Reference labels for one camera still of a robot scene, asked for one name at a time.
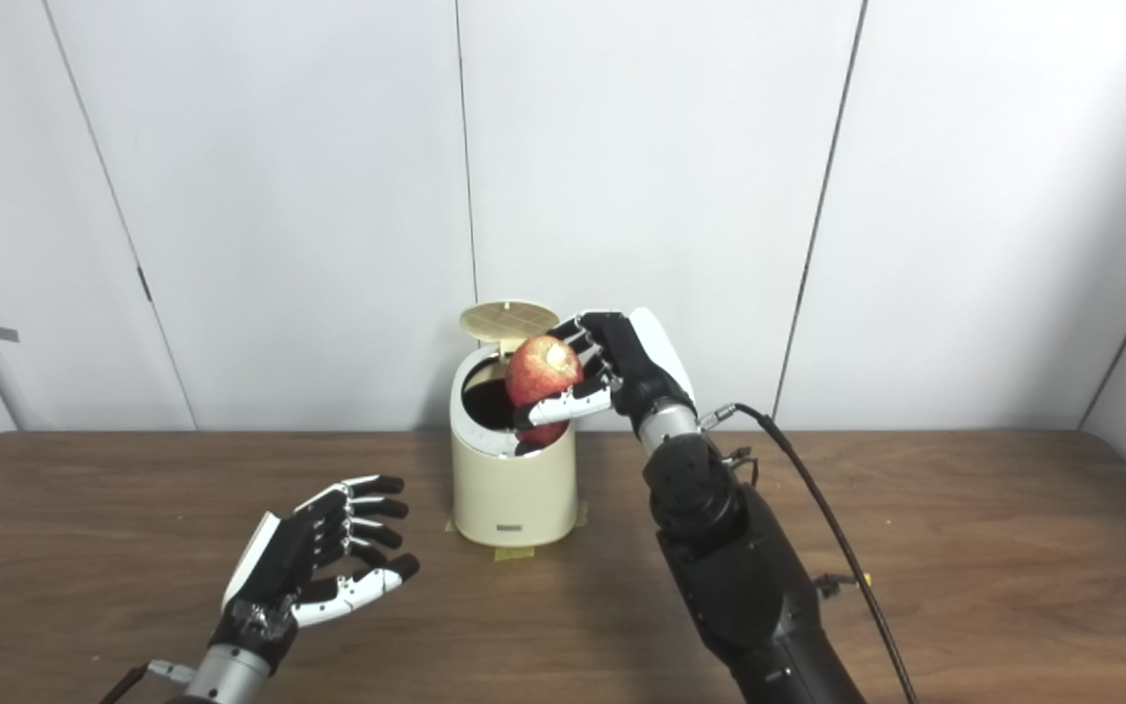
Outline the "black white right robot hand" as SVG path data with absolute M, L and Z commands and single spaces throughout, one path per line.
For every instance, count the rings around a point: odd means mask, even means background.
M 535 404 L 515 407 L 515 429 L 613 411 L 628 418 L 637 435 L 652 426 L 669 435 L 700 433 L 691 380 L 647 308 L 584 311 L 548 333 L 586 357 L 583 378 Z

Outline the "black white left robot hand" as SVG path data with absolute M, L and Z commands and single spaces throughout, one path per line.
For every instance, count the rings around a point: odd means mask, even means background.
M 263 513 L 223 595 L 211 645 L 254 654 L 275 674 L 301 629 L 345 618 L 418 574 L 385 518 L 404 518 L 399 476 L 345 478 L 286 517 Z

